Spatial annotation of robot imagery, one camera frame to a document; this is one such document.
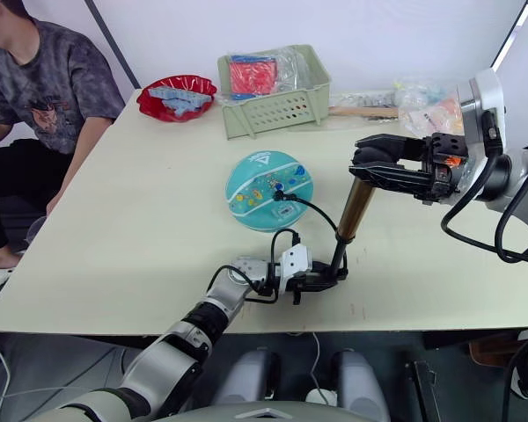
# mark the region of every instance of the table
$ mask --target table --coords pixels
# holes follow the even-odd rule
[[[235,163],[277,149],[303,163],[313,202],[337,222],[352,177],[354,141],[397,124],[349,130],[280,129],[227,140],[214,106],[188,123],[141,115],[129,101],[74,177],[0,294],[0,331],[151,335],[180,320],[213,272],[239,255],[268,256],[270,234],[230,215],[224,185]],[[293,306],[247,304],[228,332],[447,330],[528,326],[528,265],[440,230],[447,206],[377,191],[348,247],[349,277]],[[452,225],[492,241],[499,214],[474,203]],[[311,210],[295,225],[329,262],[330,227]],[[505,245],[524,249],[513,221]],[[288,247],[289,236],[278,242]]]

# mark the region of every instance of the blue ball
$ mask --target blue ball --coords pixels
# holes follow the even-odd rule
[[[289,227],[307,209],[294,201],[274,201],[278,190],[310,201],[311,175],[292,156],[279,151],[260,151],[241,160],[234,168],[225,187],[225,198],[239,222],[249,229],[271,232]]]

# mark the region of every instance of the red plate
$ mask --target red plate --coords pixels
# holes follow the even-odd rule
[[[211,101],[202,105],[202,109],[199,112],[185,112],[179,117],[174,114],[174,110],[162,104],[162,99],[150,96],[149,88],[156,88],[158,86],[170,86],[179,90],[188,90],[210,95]],[[144,88],[137,99],[137,103],[139,103],[139,111],[141,113],[154,117],[155,119],[162,121],[188,121],[200,117],[209,110],[213,104],[213,94],[216,92],[217,88],[205,77],[196,75],[169,76]]]

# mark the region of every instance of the green basket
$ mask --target green basket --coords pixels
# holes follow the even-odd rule
[[[223,105],[223,118],[227,138],[250,135],[259,132],[299,125],[308,121],[320,124],[328,115],[328,98],[331,78],[326,73],[315,50],[308,45],[290,46],[303,55],[311,71],[312,89],[270,94],[259,98],[238,101],[235,105]],[[261,51],[257,55],[271,55],[274,50]],[[221,92],[231,94],[229,56],[217,61]]]

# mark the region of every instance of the gray t-shirt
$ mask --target gray t-shirt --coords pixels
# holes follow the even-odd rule
[[[115,119],[124,107],[112,72],[84,35],[34,20],[40,47],[18,65],[0,48],[0,123],[24,121],[48,148],[74,152],[88,117]]]

